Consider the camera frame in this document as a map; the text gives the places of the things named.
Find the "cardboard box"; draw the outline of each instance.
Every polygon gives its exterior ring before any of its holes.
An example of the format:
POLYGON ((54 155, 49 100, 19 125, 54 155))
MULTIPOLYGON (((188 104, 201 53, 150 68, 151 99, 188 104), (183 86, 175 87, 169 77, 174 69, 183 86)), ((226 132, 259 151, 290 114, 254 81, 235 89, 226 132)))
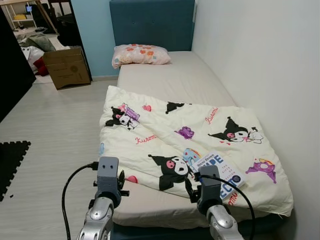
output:
POLYGON ((91 83, 80 47, 45 52, 43 61, 57 90, 91 83))

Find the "bed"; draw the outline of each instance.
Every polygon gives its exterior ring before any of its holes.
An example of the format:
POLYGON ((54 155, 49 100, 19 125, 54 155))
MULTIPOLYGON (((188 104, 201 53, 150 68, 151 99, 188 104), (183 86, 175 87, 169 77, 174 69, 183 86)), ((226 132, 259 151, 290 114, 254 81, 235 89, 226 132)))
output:
MULTIPOLYGON (((118 87, 163 101, 235 106, 210 68, 191 51, 194 0, 111 0, 116 45, 150 44, 168 49, 171 63, 123 65, 118 87)), ((185 197, 126 181, 130 197, 115 209, 113 239, 211 239, 206 218, 185 197)), ((239 230, 250 232, 250 213, 231 207, 239 230)), ((256 211, 257 232, 273 231, 283 223, 275 214, 256 211)))

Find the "comforter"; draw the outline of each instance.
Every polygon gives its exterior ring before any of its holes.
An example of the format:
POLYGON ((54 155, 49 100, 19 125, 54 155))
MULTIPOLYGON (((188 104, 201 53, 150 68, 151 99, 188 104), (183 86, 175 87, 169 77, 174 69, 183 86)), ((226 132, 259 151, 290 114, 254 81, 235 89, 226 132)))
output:
MULTIPOLYGON (((279 158, 250 109, 165 102, 109 86, 100 119, 100 155, 117 157, 127 178, 188 197, 191 165, 211 151, 244 176, 255 210, 290 216, 293 196, 279 158)), ((224 204, 247 208, 236 192, 224 204)))

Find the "upholstered headboard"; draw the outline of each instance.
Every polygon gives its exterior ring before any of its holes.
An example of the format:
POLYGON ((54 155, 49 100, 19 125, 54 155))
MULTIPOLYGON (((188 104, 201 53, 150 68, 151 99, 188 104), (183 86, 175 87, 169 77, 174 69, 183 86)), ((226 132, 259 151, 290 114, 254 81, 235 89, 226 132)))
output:
POLYGON ((115 45, 191 51, 195 0, 111 0, 115 45))

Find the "book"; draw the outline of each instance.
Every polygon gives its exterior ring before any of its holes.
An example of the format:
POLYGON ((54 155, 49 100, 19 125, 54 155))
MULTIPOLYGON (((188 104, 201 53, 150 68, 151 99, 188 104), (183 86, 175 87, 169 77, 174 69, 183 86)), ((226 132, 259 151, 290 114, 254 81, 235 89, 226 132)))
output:
MULTIPOLYGON (((218 167, 219 176, 221 179, 226 180, 230 184, 240 188, 245 183, 244 176, 240 171, 233 166, 230 162, 223 159, 217 152, 211 151, 206 156, 198 159, 192 163, 190 167, 195 173, 199 171, 200 167, 215 165, 218 167)), ((220 198, 223 200, 234 192, 234 188, 221 183, 220 198)))

